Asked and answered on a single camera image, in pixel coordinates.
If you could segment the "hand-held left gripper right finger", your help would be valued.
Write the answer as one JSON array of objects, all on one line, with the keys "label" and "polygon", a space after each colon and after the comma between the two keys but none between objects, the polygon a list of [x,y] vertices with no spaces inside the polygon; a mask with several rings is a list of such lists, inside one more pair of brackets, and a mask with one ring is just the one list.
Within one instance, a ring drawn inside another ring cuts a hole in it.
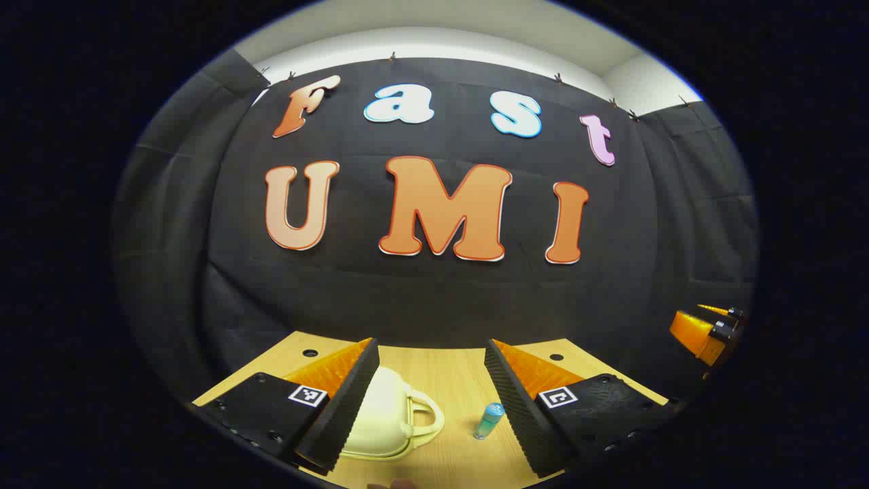
[{"label": "hand-held left gripper right finger", "polygon": [[484,364],[539,477],[602,467],[654,437],[683,408],[646,396],[616,374],[572,374],[493,338]]}]

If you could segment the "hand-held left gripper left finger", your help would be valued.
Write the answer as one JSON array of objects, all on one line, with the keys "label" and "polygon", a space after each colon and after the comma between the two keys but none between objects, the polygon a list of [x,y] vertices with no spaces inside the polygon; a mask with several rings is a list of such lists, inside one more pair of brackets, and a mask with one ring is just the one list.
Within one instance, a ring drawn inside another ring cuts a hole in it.
[{"label": "hand-held left gripper left finger", "polygon": [[254,452],[327,475],[379,365],[378,341],[365,338],[291,374],[255,372],[192,410]]}]

